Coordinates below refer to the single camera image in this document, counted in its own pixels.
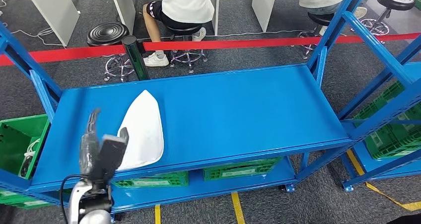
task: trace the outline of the white desk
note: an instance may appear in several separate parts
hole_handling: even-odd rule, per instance
[[[71,0],[31,0],[63,46],[69,43],[79,19],[79,13]]]
[[[116,5],[117,12],[120,16],[121,22],[127,26],[130,34],[133,33],[133,26],[135,23],[136,10],[133,0],[113,0]],[[218,35],[218,16],[219,16],[219,0],[211,0],[215,13],[213,14],[212,25],[215,35]]]
[[[275,0],[253,0],[252,8],[263,32],[266,32]]]

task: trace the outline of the lower shelf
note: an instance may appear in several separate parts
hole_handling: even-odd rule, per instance
[[[367,151],[364,142],[359,142],[352,148],[356,159],[361,165],[364,172],[370,172],[378,167],[381,167],[397,158],[386,158],[382,160],[373,159],[370,156],[370,153]],[[400,168],[394,169],[392,171],[386,172],[379,176],[373,177],[370,180],[386,179],[386,178],[396,178],[409,175],[421,174],[421,160],[414,161]]]
[[[295,182],[294,170],[288,157],[281,159],[273,170],[266,175],[203,181],[203,171],[198,169],[189,171],[189,185],[187,187],[113,187],[112,194],[115,204],[112,208],[112,213]]]

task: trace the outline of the chrome stool base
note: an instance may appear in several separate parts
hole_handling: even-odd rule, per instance
[[[361,23],[366,27],[373,35],[386,35],[390,32],[389,27],[384,22],[376,19],[363,19]]]
[[[317,34],[315,31],[302,31],[298,34],[298,38],[309,38],[309,37],[320,37],[320,35]],[[304,48],[304,51],[301,55],[302,58],[308,59],[313,49],[316,48],[317,44],[306,44],[306,45],[300,45],[300,46]]]
[[[192,74],[193,66],[192,63],[202,59],[203,62],[207,62],[208,59],[203,53],[203,49],[187,49],[187,50],[171,50],[171,62],[170,67],[174,67],[174,61],[189,64],[189,73]]]
[[[124,78],[134,71],[126,54],[114,55],[105,64],[104,81],[109,81],[111,77],[120,77],[121,82],[124,82]]]

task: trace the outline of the shelf caster wheel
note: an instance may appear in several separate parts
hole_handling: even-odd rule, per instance
[[[352,191],[354,191],[354,187],[352,187],[352,186],[344,187],[344,189],[345,189],[345,192],[352,192]]]
[[[287,193],[292,193],[295,192],[295,188],[293,184],[286,184],[285,185],[285,189]]]
[[[122,213],[116,213],[114,215],[114,220],[117,222],[121,222],[123,220],[123,214]]]

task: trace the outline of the black stool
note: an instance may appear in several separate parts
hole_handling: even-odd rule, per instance
[[[198,32],[202,27],[202,24],[198,24],[195,27],[187,28],[187,29],[174,29],[171,27],[167,27],[167,29],[173,35],[182,35],[183,41],[189,40],[189,35],[193,35],[194,33]],[[206,58],[205,54],[203,53],[203,49],[197,50],[198,52],[195,53],[196,49],[186,49],[182,51],[172,50],[171,51],[171,62],[170,67],[174,67],[174,61],[178,61],[181,63],[188,63],[189,64],[189,73],[193,73],[193,66],[192,63],[197,61],[200,58],[203,58],[203,62],[206,62],[208,59]]]
[[[373,35],[385,35],[389,33],[389,27],[383,22],[384,18],[390,17],[390,12],[394,10],[410,10],[415,5],[415,0],[377,0],[386,9],[377,19],[363,19],[361,23]]]
[[[307,13],[308,17],[313,20],[315,23],[317,23],[317,27],[313,31],[303,31],[298,34],[299,38],[308,38],[308,37],[319,37],[323,36],[323,34],[326,31],[327,26],[329,26],[330,21],[332,20],[333,16],[335,14],[311,14]],[[301,45],[304,48],[304,52],[302,55],[303,59],[308,59],[308,56],[311,51],[313,51],[313,48],[316,47],[316,44],[308,44],[308,45]]]
[[[91,29],[87,42],[89,46],[116,45],[121,44],[121,40],[127,35],[129,35],[129,30],[125,25],[115,22],[104,23]],[[121,82],[124,82],[124,77],[133,71],[133,66],[126,54],[113,55],[105,64],[104,81],[110,80],[111,76],[119,76]]]

